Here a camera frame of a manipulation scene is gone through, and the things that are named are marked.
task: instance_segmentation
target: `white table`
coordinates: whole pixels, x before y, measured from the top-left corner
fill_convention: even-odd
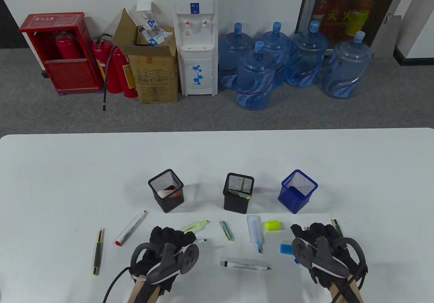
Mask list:
[[[134,248],[155,225],[213,221],[197,265],[161,302],[324,302],[306,269],[279,253],[289,226],[341,222],[362,246],[369,273],[365,302],[433,302],[434,132],[416,129],[243,131],[149,134],[13,135],[0,139],[1,302],[101,302]],[[186,202],[164,214],[147,181],[172,168]],[[281,181],[299,168],[319,188],[298,214],[278,201]],[[226,174],[255,178],[249,213],[287,229],[265,234],[264,254],[249,243],[245,216],[223,210]],[[113,240],[149,214],[121,247]],[[229,222],[228,243],[218,221]],[[91,275],[97,232],[105,227],[100,275]],[[221,258],[262,259],[267,272],[227,270]],[[109,302],[125,302],[124,275]]]

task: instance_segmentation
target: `blue bottle cap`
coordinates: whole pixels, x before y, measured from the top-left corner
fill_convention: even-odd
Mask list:
[[[282,27],[282,23],[274,22],[273,23],[273,33],[276,33],[276,34],[280,33],[281,27]]]
[[[242,30],[243,30],[243,24],[241,24],[241,23],[235,23],[234,24],[234,33],[235,34],[241,34]]]
[[[256,53],[262,53],[262,50],[264,49],[265,44],[262,41],[256,41],[255,43],[255,52]]]
[[[284,255],[294,255],[293,253],[293,246],[290,244],[281,244],[280,245],[280,253]]]
[[[361,43],[363,41],[363,38],[366,34],[363,31],[359,31],[354,36],[354,42],[355,43]]]
[[[311,33],[316,33],[319,30],[319,22],[318,21],[313,21],[310,23],[310,29],[309,31]]]

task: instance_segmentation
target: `fire extinguisher cabinet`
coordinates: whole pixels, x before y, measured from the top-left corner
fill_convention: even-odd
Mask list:
[[[84,13],[31,14],[20,32],[27,33],[59,95],[102,91]]]

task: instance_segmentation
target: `hand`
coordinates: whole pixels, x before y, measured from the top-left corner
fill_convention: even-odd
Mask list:
[[[358,281],[362,278],[359,288],[361,288],[363,284],[363,280],[365,275],[368,272],[368,267],[364,261],[361,261],[361,264],[357,264],[350,256],[348,249],[343,246],[336,245],[335,243],[339,241],[339,239],[344,239],[339,233],[335,230],[332,225],[325,225],[321,223],[313,223],[308,230],[303,231],[302,228],[294,224],[291,226],[291,230],[296,236],[296,238],[301,238],[314,247],[316,245],[316,239],[324,236],[330,244],[332,248],[332,255],[335,258],[341,260],[349,269],[351,275],[354,276],[355,281]],[[348,303],[359,302],[353,291],[347,286],[348,280],[343,278],[338,278],[330,275],[327,272],[319,270],[317,268],[309,269],[310,276],[315,283],[320,283],[321,286],[330,289],[332,283],[334,283],[339,290],[343,289],[343,297],[346,299]]]
[[[195,239],[196,236],[192,232],[184,234],[180,230],[174,230],[169,227],[161,229],[161,227],[157,226],[152,230],[149,242],[151,244],[160,246],[161,249],[163,248],[164,244],[171,243],[176,247],[175,252],[178,252],[182,247],[192,244]],[[161,256],[158,253],[151,250],[146,250],[142,260],[138,261],[134,267],[130,267],[129,272],[131,275],[145,276],[149,270],[160,261]],[[173,276],[158,285],[150,285],[145,282],[136,296],[134,303],[147,303],[158,286],[161,288],[158,295],[163,295],[166,290],[170,291],[175,278],[176,276]]]

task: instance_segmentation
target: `gray carpet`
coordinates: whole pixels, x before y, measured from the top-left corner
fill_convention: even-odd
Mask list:
[[[180,96],[176,104],[141,104],[121,94],[59,97],[29,49],[0,50],[0,136],[198,130],[391,128],[434,126],[434,67],[374,60],[351,100],[318,88],[284,85],[262,112],[239,108],[231,91]]]

